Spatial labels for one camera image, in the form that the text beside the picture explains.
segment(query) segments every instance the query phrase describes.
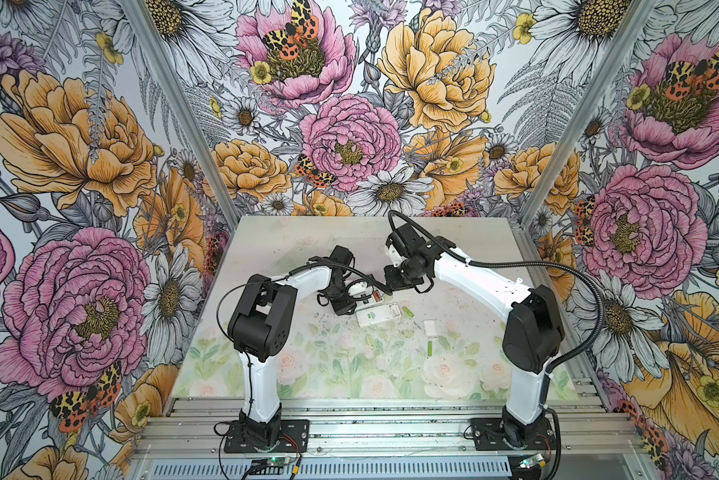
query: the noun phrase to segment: white object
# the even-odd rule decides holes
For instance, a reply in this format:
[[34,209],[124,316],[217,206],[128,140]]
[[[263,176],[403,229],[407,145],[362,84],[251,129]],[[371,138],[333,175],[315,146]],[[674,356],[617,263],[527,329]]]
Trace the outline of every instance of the white object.
[[356,315],[359,326],[366,327],[390,320],[399,320],[403,313],[402,310],[399,309],[399,304],[394,302],[371,306],[370,308],[358,311]]
[[[296,302],[299,302],[317,290],[327,287],[330,283],[330,267],[315,266],[313,269],[299,272],[286,280],[277,280],[275,283],[296,288],[298,290]],[[280,396],[277,394],[279,355],[270,356],[266,362],[261,362],[256,356],[250,355],[252,365],[249,366],[248,355],[240,352],[240,360],[242,360],[242,378],[245,384],[245,403],[242,411],[255,422],[267,423],[280,408]],[[253,405],[250,405],[250,398],[253,399]]]
[[434,323],[434,320],[423,321],[423,332],[429,338],[437,336],[437,325]]

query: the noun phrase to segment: black cable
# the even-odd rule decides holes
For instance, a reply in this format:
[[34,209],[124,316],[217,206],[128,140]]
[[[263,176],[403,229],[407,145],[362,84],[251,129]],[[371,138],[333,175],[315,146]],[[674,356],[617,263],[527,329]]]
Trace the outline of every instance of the black cable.
[[588,337],[586,337],[581,343],[579,343],[575,348],[570,350],[569,352],[563,353],[561,356],[557,357],[554,360],[551,360],[549,364],[546,366],[546,373],[551,373],[555,368],[560,366],[562,363],[565,363],[567,360],[570,360],[571,358],[575,357],[576,355],[580,354],[581,352],[584,352],[586,349],[591,347],[591,345],[595,342],[597,337],[600,334],[600,331],[604,328],[605,324],[605,315],[604,315],[604,298],[602,298],[602,294],[600,293],[599,289],[597,288],[597,284],[592,280],[589,276],[586,274],[583,274],[582,272],[576,270],[575,268],[563,265],[563,264],[556,264],[554,262],[542,262],[542,261],[535,261],[535,260],[523,260],[519,262],[475,262],[475,261],[468,261],[464,256],[458,255],[456,252],[452,251],[448,246],[443,245],[439,240],[437,240],[437,237],[432,235],[427,229],[422,227],[421,225],[418,225],[415,221],[411,220],[408,216],[396,211],[396,210],[390,210],[388,217],[389,217],[389,225],[392,226],[392,231],[395,230],[394,227],[394,216],[398,216],[399,218],[403,219],[405,222],[407,222],[409,225],[411,225],[413,228],[418,230],[421,234],[429,238],[432,243],[439,246],[442,250],[445,251],[446,254],[450,255],[451,257],[455,258],[459,262],[463,264],[468,264],[470,266],[477,266],[479,268],[517,268],[522,266],[545,266],[547,268],[556,268],[558,270],[563,270],[565,272],[568,272],[569,274],[572,274],[576,276],[581,282],[585,284],[585,286],[591,291],[591,294],[595,297],[595,303],[597,307],[597,322],[595,323],[594,330],[591,331]]
[[559,430],[559,417],[557,417],[556,410],[551,407],[546,407],[546,411],[551,413],[551,417],[554,419],[554,437],[555,437],[555,441],[557,442],[557,445],[555,446],[554,463],[551,464],[551,470],[549,471],[549,474],[544,479],[544,480],[552,480],[554,478],[554,476],[557,475],[557,470],[559,469],[560,457],[562,456],[562,435]]

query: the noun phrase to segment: orange flower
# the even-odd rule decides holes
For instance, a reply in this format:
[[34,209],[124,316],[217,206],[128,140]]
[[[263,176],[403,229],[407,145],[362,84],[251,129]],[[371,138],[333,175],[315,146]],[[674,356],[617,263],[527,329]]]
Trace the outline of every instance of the orange flower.
[[[556,264],[563,264],[572,266],[575,268],[575,256],[573,255],[573,239],[569,236],[557,236],[551,235],[551,232],[543,238],[541,238],[538,245],[538,254],[541,255],[541,260],[546,262],[554,262]],[[547,269],[551,282],[554,283],[555,290],[563,301],[567,300],[573,290],[575,284],[575,277],[573,274],[564,272],[557,268]]]
[[147,252],[173,254],[178,245],[189,249],[201,272],[204,270],[206,241],[199,202],[189,193],[194,187],[177,168],[170,169],[167,181],[156,192],[145,196],[133,220],[136,244]]
[[135,382],[133,392],[117,404],[115,417],[122,423],[109,436],[118,443],[141,435],[149,417],[162,416],[170,391],[178,377],[175,365],[159,365],[149,369]]
[[719,302],[705,292],[674,292],[667,312],[670,341],[656,345],[666,353],[669,369],[657,379],[623,384],[656,424],[686,438],[709,430],[706,450],[719,455]]
[[416,32],[404,22],[389,32],[378,68],[394,83],[386,90],[409,92],[413,126],[458,132],[471,123],[469,117],[479,117],[485,111],[495,64],[490,64],[485,52],[460,71],[432,81],[460,55],[469,51],[474,55],[477,46],[474,34],[456,30],[455,20],[441,10],[432,14],[430,8],[424,8],[419,24]]
[[410,140],[405,152],[429,162],[419,178],[434,180],[431,182],[434,189],[426,192],[429,195],[427,210],[451,203],[466,191],[466,182],[477,183],[487,141],[485,137],[469,139],[469,135],[456,135],[451,139],[450,133],[438,128]]
[[[262,145],[231,140],[216,145],[211,154],[232,198],[241,192],[263,200],[269,194],[290,188],[288,164]],[[209,197],[215,198],[207,180],[202,187]]]
[[[512,155],[508,159],[511,168],[499,170],[495,175],[495,193],[516,198],[524,192],[533,191],[556,145],[556,142],[552,142],[544,145],[543,148],[531,147],[520,150],[517,155]],[[546,205],[556,215],[564,214],[572,206],[573,199],[578,196],[580,167],[581,155],[573,152],[546,196]]]
[[304,204],[293,205],[293,216],[353,216],[352,210],[338,197],[315,191],[311,197],[304,195]]
[[88,100],[82,80],[67,78],[64,85],[50,75],[27,71],[18,82],[2,77],[2,88],[23,110],[23,117],[0,115],[0,154],[15,175],[20,192],[61,192],[59,209],[72,205],[82,189],[97,191],[125,216],[138,197],[157,185],[152,142],[146,138],[133,110],[110,92],[103,135],[94,162]]
[[67,448],[63,455],[56,447],[44,447],[2,480],[86,480],[87,463],[88,454],[74,447]]

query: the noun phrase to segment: fern leaf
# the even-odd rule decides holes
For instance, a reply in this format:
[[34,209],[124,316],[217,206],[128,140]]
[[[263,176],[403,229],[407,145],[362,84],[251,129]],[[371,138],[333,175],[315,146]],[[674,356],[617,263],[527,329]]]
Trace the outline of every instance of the fern leaf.
[[71,63],[78,54],[77,44],[81,40],[78,33],[77,17],[70,0],[46,0],[50,7],[53,19],[53,28],[50,32],[29,34],[38,53],[46,61],[46,65],[55,72],[54,62],[66,72],[66,64]]

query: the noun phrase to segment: floral tablecloth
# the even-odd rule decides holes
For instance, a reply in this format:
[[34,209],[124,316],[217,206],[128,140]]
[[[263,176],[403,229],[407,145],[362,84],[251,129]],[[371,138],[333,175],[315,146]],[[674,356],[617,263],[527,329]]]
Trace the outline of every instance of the floral tablecloth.
[[[471,220],[473,227],[459,229],[452,224],[443,228],[451,240],[458,245],[489,244],[489,248],[482,250],[491,252],[481,256],[486,260],[520,260],[513,238],[506,237],[507,233],[511,236],[511,231],[504,219],[465,220]],[[245,217],[224,259],[220,280],[208,298],[173,397],[237,398],[243,395],[242,365],[231,342],[218,331],[215,310],[220,296],[255,273],[253,258],[267,258],[272,264],[269,269],[281,272],[292,267],[288,265],[291,260],[306,260],[312,250],[327,249],[323,253],[327,255],[333,245],[341,244],[355,253],[358,268],[379,276],[385,259],[360,255],[360,252],[374,248],[368,245],[383,246],[388,223],[384,218],[361,221],[364,230],[357,230],[356,225],[354,229],[331,229],[333,233],[325,235],[330,239],[314,241],[315,236],[323,238],[319,224],[292,224],[271,217],[258,217],[250,223]],[[353,231],[353,238],[336,238],[336,231]],[[374,242],[369,242],[374,236],[377,237]],[[274,248],[275,255],[259,256],[268,248]],[[478,250],[475,244],[469,245],[467,251]],[[267,273],[260,264],[258,268],[263,270],[261,273]],[[524,275],[520,270],[517,272],[527,281],[526,272]],[[224,301],[221,317],[224,325],[237,302],[236,295],[233,293]],[[288,343],[276,359],[280,398],[502,400],[508,397],[511,375],[510,364],[501,350],[505,328],[501,319],[465,293],[442,282],[426,295],[397,292],[393,301],[407,307],[414,316],[403,314],[402,320],[365,328],[360,327],[355,316],[336,316],[329,307],[318,306],[314,298],[297,303]],[[437,337],[431,356],[423,330],[426,319],[433,319],[436,325]],[[549,398],[576,399],[564,367],[555,373]]]

